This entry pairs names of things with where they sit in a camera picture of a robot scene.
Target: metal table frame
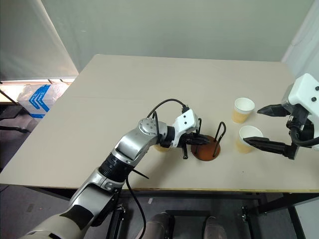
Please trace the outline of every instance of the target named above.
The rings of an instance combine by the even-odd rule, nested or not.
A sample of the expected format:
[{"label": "metal table frame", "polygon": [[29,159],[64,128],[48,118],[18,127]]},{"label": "metal table frame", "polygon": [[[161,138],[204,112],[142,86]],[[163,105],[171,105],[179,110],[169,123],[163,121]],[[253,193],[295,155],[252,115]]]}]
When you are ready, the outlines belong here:
[{"label": "metal table frame", "polygon": [[[49,194],[54,197],[69,200],[76,189],[59,188],[35,188],[33,190]],[[242,218],[248,224],[250,236],[252,239],[260,239],[261,233],[257,222],[257,217],[277,210],[288,209],[292,224],[297,235],[297,239],[306,239],[302,225],[300,223],[295,206],[307,203],[319,198],[319,193],[284,193],[282,197],[267,201],[267,193],[250,192],[215,192],[215,191],[184,191],[184,190],[134,190],[137,197],[171,197],[171,198],[199,198],[199,199],[233,199],[233,200],[252,200],[257,202],[254,207],[242,206]],[[128,190],[122,190],[120,198],[131,197]],[[198,211],[183,211],[183,214],[189,216],[198,216]],[[125,209],[118,207],[114,210],[107,239],[117,239],[118,231],[123,218]]]}]

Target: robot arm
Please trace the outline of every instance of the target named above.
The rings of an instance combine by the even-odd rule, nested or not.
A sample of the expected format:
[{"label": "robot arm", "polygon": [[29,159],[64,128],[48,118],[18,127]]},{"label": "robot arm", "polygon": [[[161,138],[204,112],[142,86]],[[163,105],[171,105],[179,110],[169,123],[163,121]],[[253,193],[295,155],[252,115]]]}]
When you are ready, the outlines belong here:
[{"label": "robot arm", "polygon": [[279,105],[269,105],[257,113],[272,117],[289,116],[291,145],[269,141],[268,138],[249,137],[244,140],[263,151],[282,154],[294,159],[299,147],[319,150],[319,82],[310,74],[304,74],[290,85]]},{"label": "robot arm", "polygon": [[83,238],[90,226],[99,226],[115,209],[125,179],[150,146],[181,147],[183,158],[187,158],[186,144],[209,143],[198,133],[200,121],[187,106],[183,106],[182,115],[177,117],[173,126],[158,121],[156,112],[154,116],[140,120],[135,129],[120,139],[101,166],[75,192],[66,212],[48,218],[22,238]]}]

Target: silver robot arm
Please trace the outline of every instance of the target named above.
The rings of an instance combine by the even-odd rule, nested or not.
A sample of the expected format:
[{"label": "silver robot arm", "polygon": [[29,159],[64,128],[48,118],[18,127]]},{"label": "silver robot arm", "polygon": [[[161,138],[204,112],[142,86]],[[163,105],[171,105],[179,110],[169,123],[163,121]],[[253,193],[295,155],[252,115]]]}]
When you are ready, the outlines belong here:
[{"label": "silver robot arm", "polygon": [[96,168],[70,200],[69,208],[54,215],[22,239],[81,239],[90,226],[99,226],[117,204],[128,174],[147,153],[150,146],[182,147],[205,144],[209,140],[198,132],[197,115],[191,109],[180,115],[173,126],[154,118],[140,120],[138,126],[124,135],[110,155]]}]

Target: wooden table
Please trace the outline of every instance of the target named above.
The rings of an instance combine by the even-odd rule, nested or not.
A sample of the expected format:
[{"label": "wooden table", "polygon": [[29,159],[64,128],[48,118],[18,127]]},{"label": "wooden table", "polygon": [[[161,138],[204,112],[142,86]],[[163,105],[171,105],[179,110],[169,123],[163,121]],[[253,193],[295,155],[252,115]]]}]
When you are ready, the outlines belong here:
[{"label": "wooden table", "polygon": [[[294,78],[280,62],[253,62],[96,55],[56,102],[0,174],[0,183],[32,187],[78,188],[108,156],[120,137],[160,101],[176,98],[202,118],[201,132],[227,132],[220,155],[197,160],[180,148],[167,153],[151,148],[130,174],[140,189],[249,192],[319,192],[319,154],[300,148],[295,160],[253,150],[237,152],[240,127],[254,125],[273,141],[290,143],[287,118],[253,113],[244,124],[231,120],[234,100],[279,104]],[[166,103],[159,120],[171,125],[180,105]]]}]

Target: black cable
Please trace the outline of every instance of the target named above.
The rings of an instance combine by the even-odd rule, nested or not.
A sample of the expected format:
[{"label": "black cable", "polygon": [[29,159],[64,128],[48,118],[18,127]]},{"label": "black cable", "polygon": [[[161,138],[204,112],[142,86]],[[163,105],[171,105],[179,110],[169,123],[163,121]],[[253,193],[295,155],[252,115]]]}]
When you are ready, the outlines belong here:
[{"label": "black cable", "polygon": [[135,172],[135,173],[141,175],[142,177],[145,177],[145,178],[147,178],[147,179],[150,179],[148,176],[144,175],[143,173],[141,173],[141,172],[139,172],[139,171],[137,171],[137,170],[135,170],[135,169],[132,169],[132,172]]},{"label": "black cable", "polygon": [[158,136],[158,141],[157,141],[157,143],[159,143],[160,142],[160,129],[159,129],[159,119],[158,119],[158,114],[156,113],[156,111],[154,111],[153,112],[153,116],[152,116],[152,118],[154,118],[155,117],[155,125],[156,125],[156,134],[157,134],[157,136]]},{"label": "black cable", "polygon": [[9,185],[8,186],[6,186],[5,188],[3,188],[1,191],[0,191],[0,193],[2,193],[5,189],[7,189],[9,187]]},{"label": "black cable", "polygon": [[142,237],[144,236],[145,230],[146,230],[146,218],[145,218],[143,209],[142,209],[142,207],[141,207],[141,205],[140,205],[140,202],[138,201],[137,197],[135,196],[133,190],[131,189],[131,186],[130,186],[130,184],[129,184],[129,177],[127,177],[127,178],[125,179],[125,182],[126,182],[126,185],[128,186],[128,189],[129,189],[131,195],[133,196],[133,198],[134,198],[136,204],[138,205],[138,207],[139,207],[139,209],[140,209],[140,211],[141,211],[141,214],[142,214],[144,226],[143,226],[142,234],[141,234],[140,237],[139,237],[139,239],[142,239]]},{"label": "black cable", "polygon": [[177,100],[177,99],[167,99],[167,100],[164,100],[164,101],[162,101],[161,103],[159,103],[157,106],[155,106],[154,109],[151,110],[151,112],[149,113],[149,115],[147,116],[147,118],[149,118],[149,117],[151,116],[151,114],[153,114],[153,112],[154,112],[158,107],[160,107],[162,104],[164,104],[164,103],[166,103],[166,102],[168,102],[168,101],[175,101],[175,102],[177,102],[177,103],[180,103],[180,104],[183,106],[183,108],[186,107],[186,105],[185,105],[182,101],[179,101],[179,100]]},{"label": "black cable", "polygon": [[300,140],[298,138],[298,131],[299,130],[296,127],[293,127],[291,129],[291,132],[290,132],[290,137],[291,137],[293,143],[295,143],[296,145],[301,146],[301,147],[310,147],[310,146],[314,146],[316,144],[319,144],[319,137],[305,140],[305,141]]}]

